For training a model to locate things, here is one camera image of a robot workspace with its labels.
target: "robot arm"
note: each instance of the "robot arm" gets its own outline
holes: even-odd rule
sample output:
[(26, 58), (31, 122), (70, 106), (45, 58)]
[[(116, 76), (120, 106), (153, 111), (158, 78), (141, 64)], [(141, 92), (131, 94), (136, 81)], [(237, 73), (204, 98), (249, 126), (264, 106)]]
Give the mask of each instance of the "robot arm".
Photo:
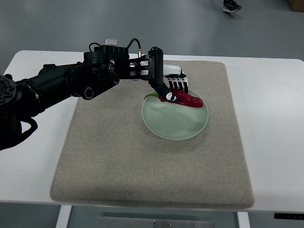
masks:
[[(17, 82), (11, 75), (0, 76), (0, 150), (21, 143), (37, 129), (33, 116), (71, 96), (91, 100), (116, 86), (120, 79), (148, 81), (161, 98), (179, 102), (163, 77), (184, 74), (179, 67), (163, 66), (160, 48), (152, 47), (147, 55), (129, 59), (129, 46), (97, 45), (94, 51), (89, 46), (83, 63), (44, 65), (37, 76)], [(21, 122), (29, 123), (31, 128), (22, 132)]]

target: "sneaker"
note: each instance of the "sneaker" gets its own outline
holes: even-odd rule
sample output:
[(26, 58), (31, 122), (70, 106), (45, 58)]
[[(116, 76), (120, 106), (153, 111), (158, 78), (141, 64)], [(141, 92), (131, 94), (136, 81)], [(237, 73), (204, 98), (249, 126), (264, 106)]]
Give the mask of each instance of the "sneaker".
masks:
[(232, 13), (240, 10), (242, 7), (237, 5), (237, 3), (233, 0), (224, 3), (223, 11), (226, 13)]

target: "red pepper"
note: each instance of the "red pepper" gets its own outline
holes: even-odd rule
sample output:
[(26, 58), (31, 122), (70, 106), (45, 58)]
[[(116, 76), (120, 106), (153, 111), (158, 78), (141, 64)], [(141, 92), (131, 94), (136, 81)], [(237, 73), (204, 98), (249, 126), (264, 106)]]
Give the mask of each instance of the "red pepper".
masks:
[(161, 96), (158, 95), (158, 98), (160, 99), (161, 102), (169, 102), (169, 103), (174, 103), (174, 104), (179, 104), (179, 105), (184, 105), (188, 107), (194, 107), (194, 108), (201, 108), (204, 106), (203, 101), (198, 98), (191, 96), (190, 94), (187, 94), (185, 91), (181, 89), (170, 89), (170, 91), (180, 99), (178, 102), (174, 101), (167, 101), (164, 100)]

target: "green plate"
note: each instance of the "green plate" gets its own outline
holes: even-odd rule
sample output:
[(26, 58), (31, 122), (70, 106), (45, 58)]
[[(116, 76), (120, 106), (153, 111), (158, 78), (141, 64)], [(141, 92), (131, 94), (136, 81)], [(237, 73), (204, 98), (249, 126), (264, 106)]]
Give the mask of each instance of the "green plate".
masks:
[[(189, 90), (189, 94), (199, 97)], [(142, 106), (146, 126), (157, 136), (169, 140), (185, 140), (199, 134), (206, 126), (209, 113), (205, 101), (202, 108), (161, 102), (155, 96), (147, 96)]]

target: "wire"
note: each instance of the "wire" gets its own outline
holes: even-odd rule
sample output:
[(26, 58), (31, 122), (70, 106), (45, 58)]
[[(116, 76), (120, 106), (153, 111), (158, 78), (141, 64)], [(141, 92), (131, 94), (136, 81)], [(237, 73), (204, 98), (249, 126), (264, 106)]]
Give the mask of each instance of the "wire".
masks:
[(98, 45), (98, 46), (100, 46), (100, 47), (101, 47), (101, 45), (100, 45), (100, 44), (98, 44), (98, 43), (90, 43), (90, 45), (89, 45), (90, 52), (92, 52), (92, 50), (91, 50), (91, 46), (92, 46), (92, 45), (94, 45), (94, 44), (96, 44), (96, 45)]
[(139, 40), (136, 39), (136, 38), (134, 38), (134, 39), (132, 39), (132, 40), (130, 41), (129, 45), (127, 46), (127, 49), (129, 49), (129, 47), (131, 46), (131, 44), (132, 44), (134, 41), (137, 42), (137, 44), (138, 44), (138, 49), (141, 49), (141, 44), (139, 43)]

